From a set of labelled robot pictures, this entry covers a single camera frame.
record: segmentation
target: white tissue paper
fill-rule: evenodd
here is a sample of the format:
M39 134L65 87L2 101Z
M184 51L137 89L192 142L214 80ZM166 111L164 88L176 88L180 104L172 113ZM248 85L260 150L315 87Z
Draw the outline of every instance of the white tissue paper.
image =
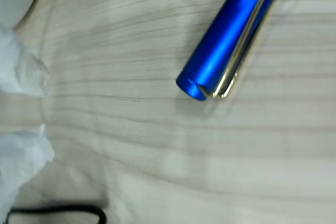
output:
M6 220L20 187L52 161L54 155L44 124L38 134L17 131L0 135L0 223Z
M45 97L49 95L48 77L47 67L34 50L0 24L0 92Z

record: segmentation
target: pen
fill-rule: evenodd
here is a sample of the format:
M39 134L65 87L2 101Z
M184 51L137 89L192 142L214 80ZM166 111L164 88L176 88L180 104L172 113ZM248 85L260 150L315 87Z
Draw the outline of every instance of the pen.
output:
M204 101L227 97L274 0L226 0L198 44L177 85Z

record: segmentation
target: tabletop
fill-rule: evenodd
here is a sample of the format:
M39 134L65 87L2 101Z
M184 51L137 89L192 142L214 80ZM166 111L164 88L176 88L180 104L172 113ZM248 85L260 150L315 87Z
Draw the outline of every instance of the tabletop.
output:
M56 158L17 204L94 201L119 224L335 223L336 0L277 2L230 96L194 101L175 79L224 1L38 0L17 33L51 96L2 95L0 130L44 122Z

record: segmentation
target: wood grain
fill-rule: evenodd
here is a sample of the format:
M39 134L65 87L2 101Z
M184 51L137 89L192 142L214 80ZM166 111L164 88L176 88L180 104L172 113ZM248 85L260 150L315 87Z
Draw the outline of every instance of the wood grain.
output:
M336 0L277 3L228 100L199 103L175 78L223 1L39 0L18 33L52 96L1 96L0 123L46 122L57 158L18 204L101 200L122 224L335 223Z

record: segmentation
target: black cable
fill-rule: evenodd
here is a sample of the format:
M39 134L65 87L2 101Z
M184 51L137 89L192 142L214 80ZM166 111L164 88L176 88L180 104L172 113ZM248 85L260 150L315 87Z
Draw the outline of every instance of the black cable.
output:
M107 217L103 210L99 207L92 205L61 205L61 206L49 206L49 207L41 207L41 208L13 208L5 221L4 224L9 224L9 218L14 214L23 214L23 215L49 215L56 214L59 212L86 212L89 214L97 215L99 217L99 221L97 224L107 224Z

